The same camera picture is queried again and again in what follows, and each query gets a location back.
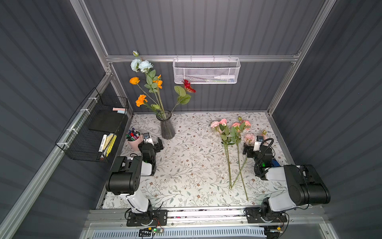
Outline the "pink peony flower stem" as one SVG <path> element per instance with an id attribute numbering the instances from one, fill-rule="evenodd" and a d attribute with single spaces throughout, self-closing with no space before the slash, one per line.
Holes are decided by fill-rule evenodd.
<path id="1" fill-rule="evenodd" d="M 259 136 L 263 136 L 264 140 L 266 140 L 268 138 L 266 130 L 264 130 L 260 134 L 248 133 L 244 137 L 244 143 L 246 143 L 247 145 L 254 146 L 254 142 L 255 142 L 256 136 L 258 136 L 258 135 Z"/>

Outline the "small pink carnation stem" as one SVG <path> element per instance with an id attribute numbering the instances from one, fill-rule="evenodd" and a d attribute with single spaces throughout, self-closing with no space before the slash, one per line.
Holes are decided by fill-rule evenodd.
<path id="1" fill-rule="evenodd" d="M 231 176 L 231 163 L 229 157 L 228 145 L 231 143 L 230 130 L 227 125 L 227 119 L 221 119 L 220 121 L 213 121 L 210 125 L 211 129 L 217 132 L 221 138 L 221 143 L 224 147 L 224 152 L 228 167 L 229 189 L 232 189 L 232 176 Z"/>

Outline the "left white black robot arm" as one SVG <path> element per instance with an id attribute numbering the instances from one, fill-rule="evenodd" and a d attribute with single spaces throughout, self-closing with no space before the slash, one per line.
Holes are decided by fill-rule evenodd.
<path id="1" fill-rule="evenodd" d="M 156 172 L 156 153 L 164 149 L 159 138 L 157 143 L 144 141 L 138 145 L 141 155 L 119 156 L 109 172 L 106 191 L 119 196 L 129 206 L 125 212 L 128 227 L 152 227 L 167 224 L 168 211 L 154 209 L 152 203 L 140 190 L 141 177 L 153 176 Z"/>

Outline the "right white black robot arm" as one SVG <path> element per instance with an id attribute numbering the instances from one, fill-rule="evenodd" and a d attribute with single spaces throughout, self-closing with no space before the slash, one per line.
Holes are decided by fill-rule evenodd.
<path id="1" fill-rule="evenodd" d="M 286 223 L 286 211 L 330 202 L 329 190 L 312 165 L 275 166 L 272 148 L 264 144 L 258 150 L 245 144 L 243 153 L 254 159 L 254 172 L 261 180 L 286 183 L 286 191 L 265 198 L 259 207 L 244 209 L 248 223 Z"/>

